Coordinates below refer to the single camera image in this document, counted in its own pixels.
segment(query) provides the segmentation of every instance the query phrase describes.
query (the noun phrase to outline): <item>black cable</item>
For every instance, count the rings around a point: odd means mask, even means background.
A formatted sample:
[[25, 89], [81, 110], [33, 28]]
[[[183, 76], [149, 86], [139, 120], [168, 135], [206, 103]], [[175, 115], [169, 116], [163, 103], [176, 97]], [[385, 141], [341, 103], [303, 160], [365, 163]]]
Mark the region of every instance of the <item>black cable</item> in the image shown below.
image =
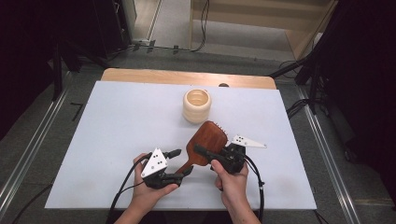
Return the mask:
[[[281, 64], [277, 67], [277, 69], [280, 69], [280, 67], [282, 67], [282, 65], [283, 65], [284, 63], [297, 63], [297, 61], [285, 61], [285, 62], [281, 63]], [[285, 74], [283, 74], [282, 76], [284, 76], [284, 77], [286, 77], [286, 78], [294, 78], [294, 77], [288, 77], [288, 76], [286, 76]]]
[[[113, 56], [113, 57], [111, 57], [110, 59], [107, 59], [106, 60], [106, 63], [110, 63], [111, 61], [113, 61], [114, 59], [116, 59], [120, 54], [122, 53], [122, 51], [119, 51], [119, 52], [116, 52], [116, 53], [114, 53], [115, 55]], [[84, 63], [84, 64], [94, 64], [94, 62], [91, 62], [91, 61], [85, 61], [85, 60], [82, 60], [82, 59], [85, 59], [86, 57], [83, 57], [83, 58], [78, 58], [82, 63]]]
[[132, 166], [131, 170], [129, 170], [128, 175], [125, 177], [124, 181], [122, 182], [122, 185], [120, 187], [119, 192], [116, 194], [116, 196], [114, 197], [113, 203], [110, 206], [110, 209], [108, 210], [108, 215], [107, 215], [107, 221], [106, 223], [109, 224], [111, 221], [111, 214], [114, 212], [114, 208], [116, 206], [117, 201], [119, 200], [119, 197], [121, 196], [121, 194], [124, 192], [123, 188], [126, 184], [126, 182], [129, 179], [129, 176], [131, 175], [131, 173], [134, 171], [134, 168], [136, 167], [137, 164], [139, 164], [140, 162], [142, 162], [143, 160], [148, 160], [151, 157], [151, 152], [149, 154], [147, 154], [146, 156], [140, 158], [139, 160], [137, 160], [137, 162], [134, 163], [134, 165]]
[[329, 224], [329, 222], [328, 222], [323, 216], [321, 216], [320, 213], [319, 213], [317, 210], [314, 210], [314, 213], [315, 213], [315, 216], [317, 217], [318, 222], [319, 222], [320, 224], [323, 223], [322, 220], [323, 220], [325, 223]]
[[312, 40], [312, 48], [311, 48], [311, 51], [314, 50], [314, 48], [315, 48], [315, 38]]
[[259, 191], [260, 191], [259, 221], [260, 221], [260, 223], [262, 223], [262, 216], [264, 213], [264, 189], [262, 186], [264, 185], [264, 182], [262, 182], [262, 178], [260, 177], [259, 169], [257, 169], [257, 166], [256, 166], [256, 164], [254, 164], [253, 160], [247, 155], [245, 155], [244, 157], [247, 160], [247, 164], [249, 164], [250, 167], [253, 166], [252, 170], [256, 174], [257, 179], [259, 180]]
[[289, 109], [286, 110], [286, 113], [288, 114], [288, 118], [291, 119], [294, 115], [297, 114], [304, 106], [308, 105], [310, 103], [309, 99], [303, 99], [295, 102]]
[[156, 47], [156, 46], [144, 46], [144, 45], [137, 45], [139, 48], [146, 48], [146, 49], [170, 49], [170, 50], [176, 50], [176, 51], [184, 51], [184, 52], [196, 52], [199, 51], [201, 48], [204, 47], [205, 42], [206, 42], [206, 22], [207, 22], [207, 15], [209, 14], [209, 0], [206, 0], [206, 3], [204, 5], [204, 8], [202, 10], [201, 14], [201, 30], [202, 30], [202, 41], [201, 45], [197, 49], [175, 49], [175, 48], [168, 48], [168, 47]]
[[123, 193], [123, 192], [124, 192], [125, 190], [127, 190], [127, 189], [132, 189], [132, 188], [137, 187], [137, 186], [139, 186], [139, 185], [141, 185], [141, 184], [143, 184], [143, 183], [144, 183], [144, 181], [142, 181], [142, 182], [140, 182], [140, 183], [138, 183], [138, 184], [132, 185], [131, 187], [128, 187], [128, 188], [126, 188], [126, 189], [123, 189], [121, 193]]
[[22, 210], [17, 214], [17, 216], [14, 218], [14, 220], [12, 221], [12, 224], [16, 224], [18, 223], [19, 219], [21, 218], [22, 214], [24, 213], [24, 211], [26, 211], [26, 209], [30, 206], [30, 204], [32, 204], [38, 197], [40, 197], [43, 193], [45, 193], [48, 189], [52, 188], [53, 186], [53, 180], [45, 187], [43, 188], [40, 192], [37, 193], [37, 195], [35, 197], [33, 197], [29, 203], [27, 203]]

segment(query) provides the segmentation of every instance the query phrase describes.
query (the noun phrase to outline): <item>finger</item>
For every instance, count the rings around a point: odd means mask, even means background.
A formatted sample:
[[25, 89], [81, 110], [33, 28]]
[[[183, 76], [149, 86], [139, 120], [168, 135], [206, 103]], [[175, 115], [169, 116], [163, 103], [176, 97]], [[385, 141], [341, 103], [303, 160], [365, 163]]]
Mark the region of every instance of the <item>finger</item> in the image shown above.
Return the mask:
[[162, 197], [162, 196], [165, 196], [165, 195], [171, 193], [175, 189], [178, 189], [178, 185], [177, 184], [170, 184], [170, 185], [167, 185], [165, 188], [160, 189], [159, 192], [161, 193], [161, 197]]
[[242, 175], [248, 175], [248, 163], [247, 162], [244, 163], [244, 166], [242, 167], [242, 170], [239, 173]]
[[[142, 158], [142, 157], [144, 157], [144, 156], [146, 156], [146, 155], [147, 155], [147, 153], [142, 153], [142, 154], [140, 154], [138, 157], [134, 158], [134, 163], [137, 163], [137, 161], [138, 161], [140, 158]], [[138, 184], [138, 183], [140, 183], [140, 182], [143, 181], [143, 178], [142, 178], [142, 176], [141, 176], [142, 171], [143, 171], [143, 165], [142, 165], [141, 162], [139, 162], [139, 163], [136, 165], [136, 167], [134, 168], [134, 183], [135, 183], [135, 184]]]
[[216, 172], [216, 174], [220, 176], [221, 179], [223, 179], [223, 177], [228, 174], [219, 161], [213, 160], [212, 162], [210, 162], [210, 164], [212, 165], [213, 170]]
[[222, 181], [221, 181], [221, 178], [219, 176], [216, 177], [215, 186], [218, 189], [222, 189]]

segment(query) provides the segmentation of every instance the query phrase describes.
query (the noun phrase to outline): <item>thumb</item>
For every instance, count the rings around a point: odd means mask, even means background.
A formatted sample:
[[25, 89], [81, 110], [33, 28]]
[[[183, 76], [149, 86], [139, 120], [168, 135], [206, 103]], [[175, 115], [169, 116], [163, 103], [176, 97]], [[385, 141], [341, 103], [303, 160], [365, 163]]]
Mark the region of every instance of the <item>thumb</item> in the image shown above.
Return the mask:
[[177, 184], [170, 184], [167, 185], [165, 188], [161, 189], [161, 192], [163, 194], [163, 196], [171, 193], [172, 191], [174, 191], [175, 189], [178, 189], [178, 185]]
[[216, 174], [220, 176], [221, 179], [228, 174], [219, 161], [213, 160], [212, 162], [210, 162], [210, 164], [212, 165], [213, 170], [216, 172]]

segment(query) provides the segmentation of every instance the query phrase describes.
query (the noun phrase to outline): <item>white table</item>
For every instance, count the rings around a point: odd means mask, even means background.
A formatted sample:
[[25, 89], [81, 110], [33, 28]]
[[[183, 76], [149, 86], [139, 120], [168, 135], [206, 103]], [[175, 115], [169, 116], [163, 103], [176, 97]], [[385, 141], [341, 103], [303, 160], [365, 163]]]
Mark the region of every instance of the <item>white table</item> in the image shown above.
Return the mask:
[[[213, 99], [209, 119], [228, 134], [262, 142], [247, 148], [265, 182], [265, 209], [316, 209], [304, 166], [277, 90], [196, 87], [190, 85], [98, 81], [64, 157], [46, 208], [107, 209], [133, 164], [133, 158], [155, 147], [183, 149], [170, 160], [166, 173], [188, 158], [185, 146], [199, 125], [181, 115], [182, 97], [192, 88], [208, 90]], [[155, 210], [223, 210], [209, 166], [195, 166], [179, 189], [164, 197]], [[130, 178], [127, 186], [133, 184]], [[249, 173], [247, 196], [260, 205], [257, 177]], [[118, 208], [125, 208], [125, 191]]]

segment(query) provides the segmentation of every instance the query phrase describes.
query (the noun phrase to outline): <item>wooden table edge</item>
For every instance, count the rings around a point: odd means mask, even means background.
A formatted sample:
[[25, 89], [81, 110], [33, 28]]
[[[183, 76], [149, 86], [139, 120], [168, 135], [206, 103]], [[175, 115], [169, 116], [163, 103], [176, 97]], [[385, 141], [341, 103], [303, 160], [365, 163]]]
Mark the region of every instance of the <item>wooden table edge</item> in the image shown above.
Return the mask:
[[152, 69], [108, 68], [101, 80], [202, 86], [218, 86], [225, 83], [233, 88], [276, 90], [276, 84], [271, 77]]

